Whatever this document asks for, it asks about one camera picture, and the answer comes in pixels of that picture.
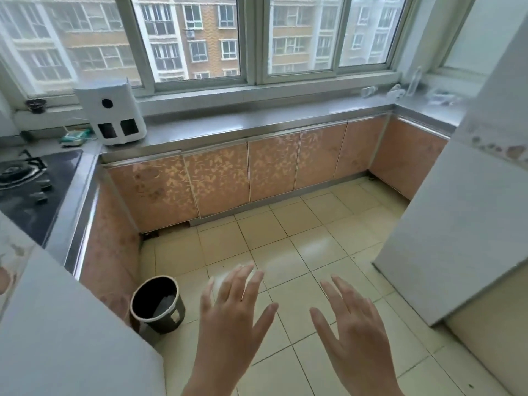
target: gas stove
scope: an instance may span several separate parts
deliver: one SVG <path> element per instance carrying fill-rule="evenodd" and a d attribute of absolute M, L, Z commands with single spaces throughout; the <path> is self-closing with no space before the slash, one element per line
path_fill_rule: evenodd
<path fill-rule="evenodd" d="M 57 213 L 81 159 L 82 150 L 0 163 L 0 211 L 41 246 L 45 246 Z"/>

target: person's right hand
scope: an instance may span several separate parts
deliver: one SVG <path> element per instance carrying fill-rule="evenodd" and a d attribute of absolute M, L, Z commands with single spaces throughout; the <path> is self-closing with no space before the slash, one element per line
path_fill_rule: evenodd
<path fill-rule="evenodd" d="M 321 311 L 312 307 L 310 314 L 341 383 L 353 396 L 403 396 L 378 310 L 340 277 L 332 280 L 341 294 L 327 281 L 321 286 L 335 313 L 339 339 Z"/>

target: hand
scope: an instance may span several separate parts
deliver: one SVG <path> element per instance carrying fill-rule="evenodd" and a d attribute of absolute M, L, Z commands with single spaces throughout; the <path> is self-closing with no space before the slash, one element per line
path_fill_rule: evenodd
<path fill-rule="evenodd" d="M 354 396 L 403 396 L 378 310 L 340 277 L 332 280 L 341 294 L 327 281 L 321 286 L 337 318 L 339 339 L 317 308 L 310 314 L 341 383 Z"/>
<path fill-rule="evenodd" d="M 252 269 L 253 264 L 233 269 L 222 282 L 214 306 L 214 278 L 202 292 L 196 359 L 181 396 L 230 396 L 251 364 L 279 307 L 277 303 L 270 304 L 253 326 L 264 273 L 256 271 L 246 287 Z"/>

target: cabinet door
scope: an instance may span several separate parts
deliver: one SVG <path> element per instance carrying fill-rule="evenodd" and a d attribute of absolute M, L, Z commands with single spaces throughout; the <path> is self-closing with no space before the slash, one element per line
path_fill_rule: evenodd
<path fill-rule="evenodd" d="M 315 185 L 334 177 L 347 125 L 303 131 L 295 189 Z"/>
<path fill-rule="evenodd" d="M 183 157 L 167 157 L 108 170 L 140 232 L 197 218 Z"/>
<path fill-rule="evenodd" d="M 366 171 L 378 145 L 386 115 L 349 122 L 335 169 L 334 179 Z"/>
<path fill-rule="evenodd" d="M 299 139 L 292 133 L 249 142 L 252 202 L 294 189 Z"/>
<path fill-rule="evenodd" d="M 370 171 L 412 199 L 447 141 L 391 119 Z"/>
<path fill-rule="evenodd" d="M 129 323 L 128 304 L 139 285 L 139 233 L 105 179 L 99 184 L 79 281 Z"/>
<path fill-rule="evenodd" d="M 200 216 L 249 202 L 247 144 L 185 157 Z"/>

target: black trash can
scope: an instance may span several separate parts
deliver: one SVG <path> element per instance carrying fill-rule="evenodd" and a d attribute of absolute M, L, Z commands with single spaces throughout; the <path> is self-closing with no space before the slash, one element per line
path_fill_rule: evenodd
<path fill-rule="evenodd" d="M 130 312 L 159 334 L 174 331 L 185 318 L 180 287 L 174 278 L 161 275 L 144 282 L 132 295 Z"/>

